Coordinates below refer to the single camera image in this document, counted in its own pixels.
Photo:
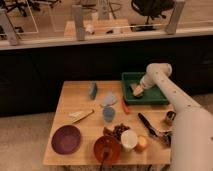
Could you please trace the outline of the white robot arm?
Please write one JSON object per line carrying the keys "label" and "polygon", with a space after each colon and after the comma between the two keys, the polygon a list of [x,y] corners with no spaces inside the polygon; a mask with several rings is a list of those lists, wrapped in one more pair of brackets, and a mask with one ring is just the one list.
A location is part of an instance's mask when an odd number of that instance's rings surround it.
{"label": "white robot arm", "polygon": [[169,63],[151,63],[140,84],[157,85],[173,105],[171,171],[213,171],[213,114],[173,83]]}

